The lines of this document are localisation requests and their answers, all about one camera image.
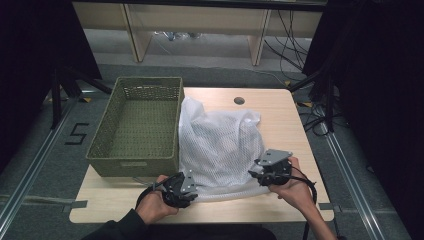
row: plastic bag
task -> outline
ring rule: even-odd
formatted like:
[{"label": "plastic bag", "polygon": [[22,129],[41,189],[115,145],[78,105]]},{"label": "plastic bag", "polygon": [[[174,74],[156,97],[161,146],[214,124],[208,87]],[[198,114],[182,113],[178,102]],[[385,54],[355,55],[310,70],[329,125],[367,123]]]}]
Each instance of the plastic bag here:
[{"label": "plastic bag", "polygon": [[196,201],[219,201],[268,192],[248,170],[264,152],[256,125],[260,114],[248,109],[205,112],[203,104],[185,97],[179,121],[180,171],[193,171]]}]

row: round hole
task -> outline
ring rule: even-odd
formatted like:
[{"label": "round hole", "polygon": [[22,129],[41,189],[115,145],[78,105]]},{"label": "round hole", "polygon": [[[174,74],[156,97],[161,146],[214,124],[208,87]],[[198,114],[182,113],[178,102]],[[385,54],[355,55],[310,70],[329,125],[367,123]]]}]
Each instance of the round hole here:
[{"label": "round hole", "polygon": [[234,98],[234,102],[238,105],[243,105],[244,104],[244,98],[236,97],[236,98]]}]

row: green plastic basket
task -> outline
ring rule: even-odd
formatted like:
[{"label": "green plastic basket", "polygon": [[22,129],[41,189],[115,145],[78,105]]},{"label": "green plastic basket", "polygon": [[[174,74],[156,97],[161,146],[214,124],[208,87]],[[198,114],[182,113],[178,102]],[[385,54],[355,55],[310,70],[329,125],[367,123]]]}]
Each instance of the green plastic basket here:
[{"label": "green plastic basket", "polygon": [[87,160],[102,177],[178,171],[181,78],[119,77]]}]

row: camera stand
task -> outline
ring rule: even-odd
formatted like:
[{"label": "camera stand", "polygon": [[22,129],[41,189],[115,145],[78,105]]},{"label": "camera stand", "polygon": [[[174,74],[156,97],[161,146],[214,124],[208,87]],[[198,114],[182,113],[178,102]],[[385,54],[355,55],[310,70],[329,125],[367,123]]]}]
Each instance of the camera stand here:
[{"label": "camera stand", "polygon": [[62,104],[60,99],[60,86],[71,98],[78,98],[82,93],[81,88],[75,82],[75,79],[83,80],[91,86],[101,90],[104,93],[111,94],[112,89],[101,84],[84,73],[81,73],[71,67],[58,67],[52,74],[52,102],[53,102],[53,123],[51,129],[56,128],[62,118]]}]

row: tripod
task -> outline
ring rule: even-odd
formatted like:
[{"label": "tripod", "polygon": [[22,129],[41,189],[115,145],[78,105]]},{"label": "tripod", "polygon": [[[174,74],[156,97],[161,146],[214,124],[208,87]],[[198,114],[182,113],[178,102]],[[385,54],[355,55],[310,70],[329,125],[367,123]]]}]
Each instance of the tripod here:
[{"label": "tripod", "polygon": [[83,80],[84,82],[101,90],[104,93],[112,93],[111,88],[101,84],[96,79],[93,79],[82,72],[79,72],[71,67],[57,67],[52,74],[53,123],[51,129],[56,128],[62,117],[60,86],[63,87],[69,97],[77,98],[82,93],[81,88],[75,82],[75,78]]},{"label": "tripod", "polygon": [[314,86],[309,93],[312,101],[319,101],[326,95],[326,109],[324,120],[329,132],[334,132],[333,127],[333,105],[334,105],[334,78],[339,74],[341,63],[349,55],[349,49],[364,24],[365,6],[368,0],[359,0],[351,6],[351,17],[347,20],[342,31],[337,37],[328,57],[319,70],[309,75],[304,80],[289,87],[290,92],[295,92],[300,88],[314,82]]}]

